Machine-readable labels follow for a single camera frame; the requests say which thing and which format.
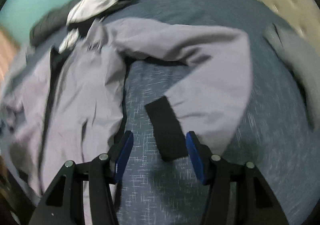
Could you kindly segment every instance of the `blue gripper pad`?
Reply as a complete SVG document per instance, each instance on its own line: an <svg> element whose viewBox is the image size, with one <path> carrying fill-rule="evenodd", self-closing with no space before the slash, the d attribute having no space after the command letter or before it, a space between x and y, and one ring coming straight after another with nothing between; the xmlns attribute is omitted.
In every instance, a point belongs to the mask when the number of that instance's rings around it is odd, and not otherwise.
<svg viewBox="0 0 320 225"><path fill-rule="evenodd" d="M124 141L124 146L115 161L115 174L114 179L116 182L122 180L122 176L127 165L132 147L133 147L133 134L131 131L126 131L121 140Z"/></svg>
<svg viewBox="0 0 320 225"><path fill-rule="evenodd" d="M200 157L199 147L201 146L196 134L190 131L186 135L186 147L196 173L197 179L203 184L207 184L206 175L204 173L204 163Z"/></svg>

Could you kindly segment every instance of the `silver screw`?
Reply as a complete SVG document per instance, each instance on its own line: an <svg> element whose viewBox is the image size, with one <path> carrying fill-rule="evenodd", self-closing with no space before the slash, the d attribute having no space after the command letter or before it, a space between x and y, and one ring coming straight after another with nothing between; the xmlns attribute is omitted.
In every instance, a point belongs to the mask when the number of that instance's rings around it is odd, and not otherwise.
<svg viewBox="0 0 320 225"><path fill-rule="evenodd" d="M211 159L212 159L213 161L220 161L220 160L221 160L221 157L220 157L219 155L217 155L217 154L213 154L213 155L211 156Z"/></svg>
<svg viewBox="0 0 320 225"><path fill-rule="evenodd" d="M73 165L73 161L72 160L68 160L67 162L64 163L66 168L69 168Z"/></svg>
<svg viewBox="0 0 320 225"><path fill-rule="evenodd" d="M107 160L108 159L108 154L101 154L100 156L99 156L99 159L101 160L101 161L103 161L103 160Z"/></svg>
<svg viewBox="0 0 320 225"><path fill-rule="evenodd" d="M245 165L247 166L247 168L250 168L250 169L254 168L254 163L252 162L247 162Z"/></svg>

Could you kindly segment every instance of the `blue textured fabric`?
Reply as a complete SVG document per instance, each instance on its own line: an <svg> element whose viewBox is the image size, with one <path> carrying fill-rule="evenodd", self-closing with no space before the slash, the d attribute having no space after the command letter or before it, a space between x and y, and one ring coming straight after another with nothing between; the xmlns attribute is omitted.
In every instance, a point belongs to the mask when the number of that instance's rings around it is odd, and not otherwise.
<svg viewBox="0 0 320 225"><path fill-rule="evenodd" d="M223 157L253 161L273 189L291 225L301 224L320 197L320 132L308 126L293 77L263 39L267 24L288 26L256 0L137 0L109 16L157 19L170 24L243 29L251 42L254 84L243 122ZM199 224L208 188L196 180L189 158L160 159L144 105L189 73L186 66L142 61L125 83L126 129L135 143L123 176L120 224Z"/></svg>

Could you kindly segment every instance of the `black cuff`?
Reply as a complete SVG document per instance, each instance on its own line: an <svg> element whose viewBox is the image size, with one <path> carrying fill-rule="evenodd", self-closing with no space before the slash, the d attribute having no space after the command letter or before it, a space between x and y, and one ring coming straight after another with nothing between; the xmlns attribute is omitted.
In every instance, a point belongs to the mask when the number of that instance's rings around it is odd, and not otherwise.
<svg viewBox="0 0 320 225"><path fill-rule="evenodd" d="M161 158L171 161L188 156L185 136L166 96L145 106Z"/></svg>

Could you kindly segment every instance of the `patterned fabric surface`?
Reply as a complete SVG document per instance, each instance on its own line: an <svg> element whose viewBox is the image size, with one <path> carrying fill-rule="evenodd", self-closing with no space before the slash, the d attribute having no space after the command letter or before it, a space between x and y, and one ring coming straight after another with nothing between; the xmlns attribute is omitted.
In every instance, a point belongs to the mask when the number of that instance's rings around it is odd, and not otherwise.
<svg viewBox="0 0 320 225"><path fill-rule="evenodd" d="M320 131L311 131L296 82L262 36L270 23L287 26L284 20L256 0L136 0L105 22L128 16L170 24L222 25L249 34L252 99L223 157L238 164L253 161L273 189L290 225L300 225L320 197ZM39 46L27 68L50 45L58 47L66 33L62 28ZM144 109L190 70L154 60L136 61L128 69L124 112L126 129L134 133L134 146L117 213L121 225L200 223L208 187L196 180L189 158L172 163L160 159Z"/></svg>

